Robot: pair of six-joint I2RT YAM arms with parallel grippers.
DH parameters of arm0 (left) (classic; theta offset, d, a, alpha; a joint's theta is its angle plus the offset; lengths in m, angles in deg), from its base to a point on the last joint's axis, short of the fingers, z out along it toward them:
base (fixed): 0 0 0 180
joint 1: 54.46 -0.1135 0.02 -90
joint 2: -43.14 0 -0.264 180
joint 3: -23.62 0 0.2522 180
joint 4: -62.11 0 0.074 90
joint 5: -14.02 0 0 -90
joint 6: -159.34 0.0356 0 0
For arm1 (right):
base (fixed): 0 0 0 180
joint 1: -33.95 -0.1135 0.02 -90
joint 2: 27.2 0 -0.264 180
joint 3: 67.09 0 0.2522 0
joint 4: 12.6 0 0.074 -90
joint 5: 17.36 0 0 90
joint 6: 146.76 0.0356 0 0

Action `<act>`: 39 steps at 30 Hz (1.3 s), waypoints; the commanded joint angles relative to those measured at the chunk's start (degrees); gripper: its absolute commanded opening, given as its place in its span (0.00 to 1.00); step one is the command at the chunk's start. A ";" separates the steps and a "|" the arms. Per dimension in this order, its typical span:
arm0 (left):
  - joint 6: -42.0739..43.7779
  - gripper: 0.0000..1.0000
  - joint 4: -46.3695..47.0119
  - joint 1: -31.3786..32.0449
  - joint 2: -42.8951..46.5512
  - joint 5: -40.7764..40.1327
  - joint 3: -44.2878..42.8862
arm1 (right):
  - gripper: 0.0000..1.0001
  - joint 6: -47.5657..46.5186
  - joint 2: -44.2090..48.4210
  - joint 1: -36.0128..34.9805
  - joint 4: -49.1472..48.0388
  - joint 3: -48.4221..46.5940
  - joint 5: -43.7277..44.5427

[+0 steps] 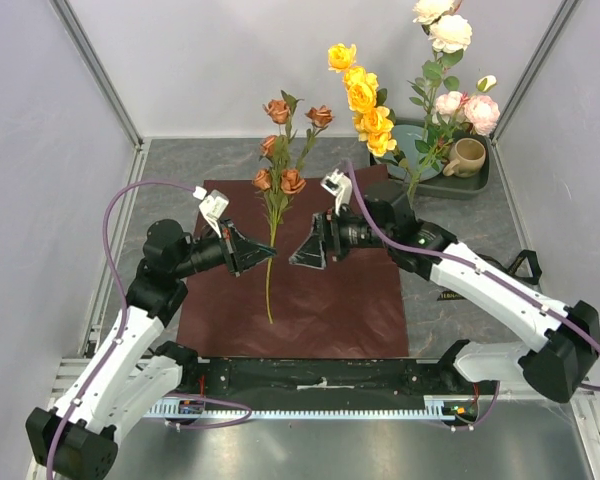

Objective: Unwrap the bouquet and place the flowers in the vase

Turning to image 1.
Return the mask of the flower bouquet red paper wrap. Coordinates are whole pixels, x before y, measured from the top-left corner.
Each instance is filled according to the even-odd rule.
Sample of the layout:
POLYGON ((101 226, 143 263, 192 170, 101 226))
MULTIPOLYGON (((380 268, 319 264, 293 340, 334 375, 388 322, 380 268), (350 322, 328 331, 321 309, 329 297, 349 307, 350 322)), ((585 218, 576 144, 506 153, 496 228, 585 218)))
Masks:
POLYGON ((319 179, 307 180, 284 215, 271 264, 238 277, 218 267, 188 278, 177 342, 202 356, 408 356, 399 269, 384 250, 354 250, 324 270, 289 262, 313 214, 332 203, 319 179))

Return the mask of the orange brown flower stem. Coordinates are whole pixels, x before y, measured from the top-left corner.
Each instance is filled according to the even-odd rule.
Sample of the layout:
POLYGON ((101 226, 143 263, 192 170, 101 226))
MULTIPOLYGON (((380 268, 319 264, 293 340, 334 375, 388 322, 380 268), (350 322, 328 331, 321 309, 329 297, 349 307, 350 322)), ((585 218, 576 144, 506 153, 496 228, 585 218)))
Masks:
POLYGON ((306 158, 317 143, 318 136, 326 131, 334 120, 332 110, 322 105, 306 112, 309 127, 302 139, 302 149, 293 155, 291 147, 297 136, 293 120, 300 100, 281 91, 278 99, 263 105, 265 114, 278 126, 278 132, 260 143, 260 157, 268 162, 253 179, 254 187, 262 197, 269 226, 269 246, 276 244, 277 233, 285 213, 291 208, 293 199, 305 188, 303 177, 306 158))

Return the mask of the yellow rose stem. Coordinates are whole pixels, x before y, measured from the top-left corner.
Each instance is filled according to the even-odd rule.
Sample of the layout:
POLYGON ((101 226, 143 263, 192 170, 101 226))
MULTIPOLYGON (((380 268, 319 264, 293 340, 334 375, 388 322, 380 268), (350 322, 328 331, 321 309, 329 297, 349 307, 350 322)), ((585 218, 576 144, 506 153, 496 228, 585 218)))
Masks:
POLYGON ((342 75, 352 123, 358 140, 377 159, 400 167, 406 155, 393 134, 395 114, 385 105, 387 91, 379 86, 378 76, 357 63, 357 47, 337 43, 327 50, 330 71, 342 75))

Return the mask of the pink rose stem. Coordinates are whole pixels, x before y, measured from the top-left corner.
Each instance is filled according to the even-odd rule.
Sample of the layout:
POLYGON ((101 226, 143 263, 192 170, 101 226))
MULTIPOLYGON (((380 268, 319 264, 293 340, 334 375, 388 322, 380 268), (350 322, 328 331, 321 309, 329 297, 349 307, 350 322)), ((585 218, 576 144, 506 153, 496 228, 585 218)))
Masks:
POLYGON ((476 83, 476 90, 469 94, 457 89, 436 95, 434 109, 425 115, 423 139, 416 140, 416 149, 423 154, 418 161, 418 172, 436 166, 443 160, 455 142, 454 134, 465 131, 469 134, 488 136, 495 129, 500 117, 498 104, 488 95, 497 85, 495 75, 486 75, 476 83))

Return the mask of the white rose stem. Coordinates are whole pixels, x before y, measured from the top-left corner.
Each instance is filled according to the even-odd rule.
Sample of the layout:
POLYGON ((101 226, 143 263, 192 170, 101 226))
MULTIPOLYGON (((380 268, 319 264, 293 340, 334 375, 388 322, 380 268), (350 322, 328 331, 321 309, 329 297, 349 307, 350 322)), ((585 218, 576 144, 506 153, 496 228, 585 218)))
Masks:
POLYGON ((423 31, 431 49, 420 76, 411 83, 420 96, 411 101, 421 106, 426 115, 432 113, 441 86, 454 90, 459 84, 455 77, 447 80, 448 71, 462 60, 473 35, 471 25, 459 14, 461 5, 462 1, 421 0, 412 9, 413 22, 423 31))

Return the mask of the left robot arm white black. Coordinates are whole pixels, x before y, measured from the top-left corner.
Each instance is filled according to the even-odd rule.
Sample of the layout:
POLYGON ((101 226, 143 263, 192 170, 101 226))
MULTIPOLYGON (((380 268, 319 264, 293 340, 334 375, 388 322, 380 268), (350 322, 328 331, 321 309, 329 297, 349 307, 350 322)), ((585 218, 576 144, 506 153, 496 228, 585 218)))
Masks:
POLYGON ((198 355, 173 342, 133 372, 184 302, 185 278, 216 267, 239 276, 275 254, 231 220, 199 237, 172 219, 152 224, 136 277, 101 348, 53 407, 36 408, 26 420, 34 459, 47 476, 105 478, 122 442, 151 407, 174 390, 196 388, 198 355))

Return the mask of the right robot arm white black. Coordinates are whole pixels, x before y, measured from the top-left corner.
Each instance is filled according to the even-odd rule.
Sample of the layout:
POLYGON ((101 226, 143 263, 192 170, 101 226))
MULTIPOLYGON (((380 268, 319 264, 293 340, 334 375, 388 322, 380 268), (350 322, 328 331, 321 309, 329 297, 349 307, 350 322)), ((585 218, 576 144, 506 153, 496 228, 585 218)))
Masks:
POLYGON ((573 306, 551 299, 481 258, 442 227, 415 217, 409 198, 392 181, 360 193, 335 173, 322 187, 335 198, 332 208, 312 218, 307 240, 290 264, 323 270, 355 249, 387 251, 400 269, 459 294, 511 330, 513 343, 461 340, 438 368, 447 392, 463 392, 482 381, 525 381, 557 403, 568 402, 600 356, 597 310, 584 301, 573 306))

